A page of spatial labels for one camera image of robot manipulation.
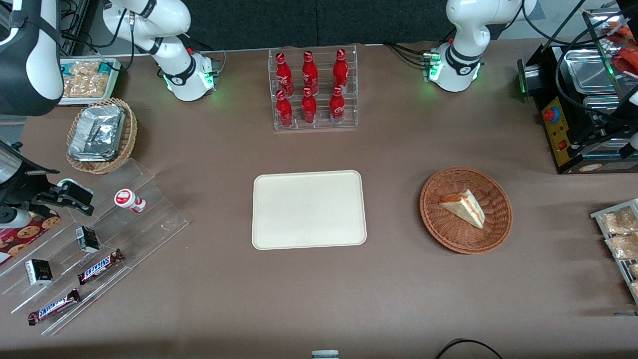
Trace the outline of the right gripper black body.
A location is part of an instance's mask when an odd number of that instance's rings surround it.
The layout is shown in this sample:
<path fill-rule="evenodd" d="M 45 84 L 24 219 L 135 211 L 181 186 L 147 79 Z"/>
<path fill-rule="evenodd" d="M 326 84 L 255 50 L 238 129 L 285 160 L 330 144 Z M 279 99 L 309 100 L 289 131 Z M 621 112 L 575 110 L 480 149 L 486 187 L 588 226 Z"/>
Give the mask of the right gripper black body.
<path fill-rule="evenodd" d="M 46 216 L 55 212 L 43 204 L 34 203 L 38 195 L 51 189 L 46 175 L 56 170 L 34 170 L 28 167 L 2 167 L 0 224 L 2 229 L 29 225 L 30 214 Z"/>

